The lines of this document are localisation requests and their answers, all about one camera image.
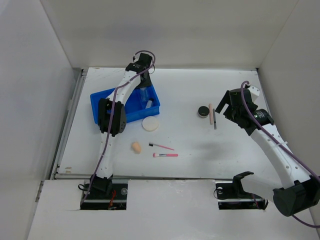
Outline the black white checkered eyeliner pen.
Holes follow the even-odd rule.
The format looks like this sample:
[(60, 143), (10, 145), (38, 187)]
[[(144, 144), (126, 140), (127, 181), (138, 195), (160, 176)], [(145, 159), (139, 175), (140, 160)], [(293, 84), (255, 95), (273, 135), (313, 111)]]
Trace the black white checkered eyeliner pen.
[(213, 126), (214, 126), (214, 129), (217, 130), (217, 120), (216, 120), (216, 112), (215, 112), (215, 109), (213, 109)]

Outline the pale pink lipstick tube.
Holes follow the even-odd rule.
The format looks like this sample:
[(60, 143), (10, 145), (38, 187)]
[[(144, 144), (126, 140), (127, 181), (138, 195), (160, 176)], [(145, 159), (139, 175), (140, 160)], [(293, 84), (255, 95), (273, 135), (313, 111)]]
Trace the pale pink lipstick tube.
[(208, 105), (208, 108), (209, 108), (209, 122), (211, 125), (213, 125), (214, 124), (214, 117), (213, 117), (213, 106), (211, 103)]

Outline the small clear bottle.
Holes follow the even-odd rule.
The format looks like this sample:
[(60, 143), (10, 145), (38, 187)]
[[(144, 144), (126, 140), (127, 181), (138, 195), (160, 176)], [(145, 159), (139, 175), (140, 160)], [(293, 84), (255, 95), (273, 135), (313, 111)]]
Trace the small clear bottle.
[(146, 103), (145, 109), (149, 109), (153, 106), (153, 100), (149, 99)]

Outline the black round compact jar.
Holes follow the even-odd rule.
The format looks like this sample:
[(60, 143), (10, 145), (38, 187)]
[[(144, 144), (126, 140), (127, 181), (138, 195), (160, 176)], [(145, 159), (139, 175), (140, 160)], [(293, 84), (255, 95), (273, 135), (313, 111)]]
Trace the black round compact jar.
[(200, 106), (198, 108), (197, 114), (200, 118), (207, 118), (210, 114), (210, 110), (207, 106)]

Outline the white round powder puff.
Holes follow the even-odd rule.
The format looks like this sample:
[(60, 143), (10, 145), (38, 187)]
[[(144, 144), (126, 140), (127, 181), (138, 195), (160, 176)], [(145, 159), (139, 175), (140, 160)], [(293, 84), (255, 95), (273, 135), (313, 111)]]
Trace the white round powder puff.
[(142, 127), (147, 132), (154, 132), (159, 128), (159, 121), (154, 116), (148, 116), (142, 120)]

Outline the thin pink eyebrow brush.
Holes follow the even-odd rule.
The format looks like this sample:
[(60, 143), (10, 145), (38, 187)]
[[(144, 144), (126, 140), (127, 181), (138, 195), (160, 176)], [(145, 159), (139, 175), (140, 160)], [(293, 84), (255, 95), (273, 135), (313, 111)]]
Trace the thin pink eyebrow brush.
[(171, 148), (171, 147), (167, 147), (167, 146), (164, 146), (164, 145), (160, 145), (160, 144), (156, 144), (156, 143), (152, 143), (150, 142), (148, 144), (148, 146), (150, 147), (159, 147), (159, 148), (163, 148), (163, 149), (167, 149), (167, 150), (171, 150), (171, 151), (174, 151), (175, 149)]

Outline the beige makeup sponge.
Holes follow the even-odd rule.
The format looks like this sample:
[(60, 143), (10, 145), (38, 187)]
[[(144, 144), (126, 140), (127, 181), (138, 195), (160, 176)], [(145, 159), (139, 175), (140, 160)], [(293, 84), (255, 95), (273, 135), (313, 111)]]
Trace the beige makeup sponge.
[(133, 142), (131, 148), (136, 154), (140, 154), (142, 151), (142, 148), (138, 142)]

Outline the pink makeup brush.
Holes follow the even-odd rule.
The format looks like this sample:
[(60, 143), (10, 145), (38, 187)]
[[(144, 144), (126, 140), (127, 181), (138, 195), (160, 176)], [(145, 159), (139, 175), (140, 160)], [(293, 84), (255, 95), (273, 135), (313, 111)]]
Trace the pink makeup brush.
[(159, 157), (178, 157), (179, 155), (176, 153), (153, 153), (152, 156), (154, 158), (159, 158)]

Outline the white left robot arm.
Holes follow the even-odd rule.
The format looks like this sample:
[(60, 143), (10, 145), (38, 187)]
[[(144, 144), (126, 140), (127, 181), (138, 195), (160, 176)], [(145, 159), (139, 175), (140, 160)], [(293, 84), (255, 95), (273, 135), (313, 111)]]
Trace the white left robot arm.
[(98, 126), (101, 134), (106, 134), (102, 151), (86, 195), (96, 193), (100, 198), (107, 198), (112, 192), (112, 163), (105, 156), (110, 137), (122, 133), (127, 124), (125, 105), (135, 89), (152, 85), (149, 70), (155, 67), (156, 56), (148, 50), (136, 52), (132, 62), (124, 70), (119, 85), (106, 98), (98, 102)]

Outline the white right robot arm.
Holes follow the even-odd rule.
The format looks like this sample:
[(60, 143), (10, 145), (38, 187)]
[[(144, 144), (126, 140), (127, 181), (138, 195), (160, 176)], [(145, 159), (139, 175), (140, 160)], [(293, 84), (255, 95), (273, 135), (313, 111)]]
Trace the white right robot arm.
[(240, 88), (227, 90), (215, 109), (226, 119), (245, 130), (257, 143), (275, 169), (280, 181), (262, 179), (251, 171), (235, 175), (231, 183), (218, 183), (217, 197), (226, 199), (262, 198), (271, 201), (278, 211), (291, 217), (320, 201), (320, 178), (291, 152), (280, 136), (273, 118), (255, 100), (258, 88), (248, 81)]

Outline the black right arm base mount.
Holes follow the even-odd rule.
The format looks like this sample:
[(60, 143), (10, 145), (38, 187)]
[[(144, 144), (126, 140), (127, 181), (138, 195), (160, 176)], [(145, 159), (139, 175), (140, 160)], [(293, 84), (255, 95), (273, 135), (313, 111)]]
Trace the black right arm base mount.
[(215, 182), (213, 196), (217, 199), (219, 210), (265, 210), (269, 201), (253, 193), (245, 192), (241, 180), (253, 175), (245, 171), (237, 174), (232, 180), (218, 180)]

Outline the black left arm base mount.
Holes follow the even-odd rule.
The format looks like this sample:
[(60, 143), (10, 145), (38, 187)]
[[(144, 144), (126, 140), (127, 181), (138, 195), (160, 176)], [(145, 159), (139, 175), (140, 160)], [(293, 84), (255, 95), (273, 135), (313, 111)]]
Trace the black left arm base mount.
[(122, 211), (127, 209), (129, 181), (94, 177), (93, 183), (85, 181), (78, 185), (82, 191), (81, 210)]

